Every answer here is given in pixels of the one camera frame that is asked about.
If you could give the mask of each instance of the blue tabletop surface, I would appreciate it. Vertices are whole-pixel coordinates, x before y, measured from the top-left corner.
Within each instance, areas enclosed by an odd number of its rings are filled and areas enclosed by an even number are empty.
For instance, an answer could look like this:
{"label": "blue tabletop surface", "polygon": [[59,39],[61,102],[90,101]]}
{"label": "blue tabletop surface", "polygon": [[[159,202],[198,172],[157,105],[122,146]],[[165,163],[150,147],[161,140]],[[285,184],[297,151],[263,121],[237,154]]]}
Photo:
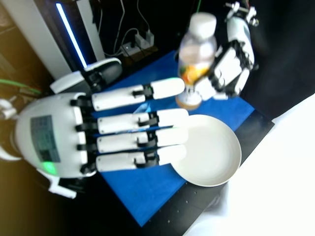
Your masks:
{"label": "blue tabletop surface", "polygon": [[[108,90],[147,84],[151,81],[177,77],[177,63],[174,52],[153,62],[142,70],[132,74]],[[175,98],[150,101],[152,111],[178,108]],[[123,108],[95,113],[96,117],[133,113],[139,104]],[[254,111],[254,108],[241,98],[224,101],[210,99],[201,106],[190,111],[190,115],[204,114],[216,117],[236,130],[243,121]],[[143,226],[173,194],[186,182],[170,164],[147,169],[113,171],[101,173],[114,190],[125,207],[140,226]]]}

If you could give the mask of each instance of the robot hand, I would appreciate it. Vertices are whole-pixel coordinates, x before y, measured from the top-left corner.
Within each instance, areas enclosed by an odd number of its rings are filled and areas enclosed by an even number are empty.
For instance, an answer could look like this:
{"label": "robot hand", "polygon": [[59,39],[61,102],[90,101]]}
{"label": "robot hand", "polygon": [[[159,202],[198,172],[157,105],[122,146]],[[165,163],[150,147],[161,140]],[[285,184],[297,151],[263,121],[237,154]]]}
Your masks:
{"label": "robot hand", "polygon": [[254,69],[248,25],[258,26],[254,7],[243,8],[238,2],[226,3],[230,7],[225,21],[227,43],[221,45],[211,69],[194,84],[203,100],[227,99],[240,95],[250,71]]}

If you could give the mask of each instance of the plate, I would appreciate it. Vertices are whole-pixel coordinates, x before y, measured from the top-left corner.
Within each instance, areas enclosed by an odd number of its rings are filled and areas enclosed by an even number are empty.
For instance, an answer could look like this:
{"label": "plate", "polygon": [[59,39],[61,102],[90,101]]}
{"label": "plate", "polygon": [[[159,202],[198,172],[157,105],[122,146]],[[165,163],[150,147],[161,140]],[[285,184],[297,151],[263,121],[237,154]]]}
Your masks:
{"label": "plate", "polygon": [[187,155],[171,165],[190,183],[214,187],[227,182],[241,165],[241,145],[233,130],[222,121],[206,116],[189,116]]}

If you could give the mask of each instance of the white cloth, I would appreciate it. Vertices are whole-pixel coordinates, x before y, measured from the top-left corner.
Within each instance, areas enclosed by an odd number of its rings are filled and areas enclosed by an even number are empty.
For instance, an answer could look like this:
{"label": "white cloth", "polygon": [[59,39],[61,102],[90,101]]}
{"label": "white cloth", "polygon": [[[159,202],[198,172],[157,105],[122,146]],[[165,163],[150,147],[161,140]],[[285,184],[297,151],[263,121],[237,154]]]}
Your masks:
{"label": "white cloth", "polygon": [[315,95],[274,128],[230,180],[220,209],[187,236],[315,236]]}

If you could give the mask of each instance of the led light strip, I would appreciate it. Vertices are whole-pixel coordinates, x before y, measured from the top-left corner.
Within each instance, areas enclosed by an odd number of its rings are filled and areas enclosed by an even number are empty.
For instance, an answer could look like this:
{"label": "led light strip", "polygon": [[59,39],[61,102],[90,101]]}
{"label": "led light strip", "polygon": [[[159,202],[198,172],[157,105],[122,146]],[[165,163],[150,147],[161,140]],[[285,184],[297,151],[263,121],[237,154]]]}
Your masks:
{"label": "led light strip", "polygon": [[74,46],[75,50],[77,51],[77,54],[78,54],[78,56],[79,56],[79,58],[80,58],[80,60],[81,60],[81,62],[82,62],[82,65],[83,65],[84,68],[86,68],[86,67],[87,67],[87,64],[86,64],[86,62],[85,62],[85,60],[84,60],[84,57],[83,57],[83,55],[82,55],[82,52],[81,52],[81,50],[80,50],[80,48],[79,48],[79,45],[78,45],[78,43],[77,43],[77,40],[75,39],[75,37],[74,37],[74,35],[73,35],[73,32],[72,32],[72,29],[71,29],[71,27],[70,27],[70,25],[69,25],[68,19],[67,19],[67,17],[65,16],[65,13],[64,13],[64,11],[63,11],[63,7],[61,6],[60,3],[56,3],[56,7],[57,7],[57,9],[58,9],[58,11],[59,11],[59,14],[60,14],[62,20],[63,20],[64,26],[65,26],[65,28],[67,29],[67,32],[68,32],[68,34],[69,34],[69,36],[70,36],[70,39],[71,39],[71,41],[72,41],[72,43],[73,43],[73,46]]}

